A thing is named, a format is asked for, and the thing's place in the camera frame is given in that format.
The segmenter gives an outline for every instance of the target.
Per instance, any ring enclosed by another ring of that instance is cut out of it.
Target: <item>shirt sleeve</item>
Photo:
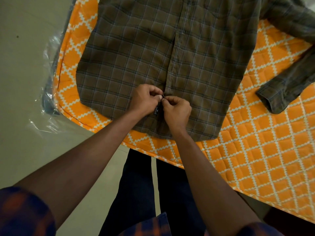
[[[0,190],[0,235],[53,236],[56,226],[48,206],[19,187]]]
[[[315,12],[302,0],[262,0],[261,19],[277,29],[315,44]]]
[[[268,224],[256,222],[242,228],[237,236],[283,236],[283,234]]]
[[[289,68],[261,86],[256,95],[269,112],[279,114],[315,82],[315,45]]]

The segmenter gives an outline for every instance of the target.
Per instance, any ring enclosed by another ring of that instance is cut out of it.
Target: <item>blue and orange plaid shirt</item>
[[[137,223],[119,236],[171,236],[166,213]],[[0,236],[53,236],[56,226],[48,206],[36,195],[19,187],[0,190]],[[238,236],[281,236],[273,227],[252,223]]]

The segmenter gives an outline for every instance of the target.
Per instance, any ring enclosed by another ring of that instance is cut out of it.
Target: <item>floor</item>
[[[315,1],[308,1],[315,10]],[[70,2],[0,0],[0,188],[16,183],[92,135],[62,116],[56,120],[41,112],[41,89],[47,80],[43,51],[49,38],[62,30]],[[58,236],[98,235],[116,196],[127,153],[128,148],[119,147]],[[158,199],[154,158],[152,172]],[[246,199],[260,216],[269,209]]]

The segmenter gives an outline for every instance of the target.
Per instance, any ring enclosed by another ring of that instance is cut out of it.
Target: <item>shirt placket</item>
[[[173,94],[172,87],[175,83],[175,78],[179,70],[179,65],[180,65],[179,60],[182,53],[180,47],[181,47],[181,42],[183,38],[184,26],[187,22],[187,15],[188,15],[189,5],[190,5],[189,3],[191,3],[191,0],[183,1],[183,8],[180,13],[178,26],[176,28],[174,47],[173,47],[171,60],[169,62],[167,76],[166,76],[166,85],[165,85],[165,91],[164,91],[165,96],[169,96]]]

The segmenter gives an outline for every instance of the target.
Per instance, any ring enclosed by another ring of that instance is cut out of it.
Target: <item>forearm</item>
[[[94,185],[128,132],[139,121],[127,112],[80,145],[16,184],[40,197],[52,211],[57,228]]]
[[[197,208],[210,235],[236,235],[242,227],[260,221],[186,131],[177,132],[173,137]]]

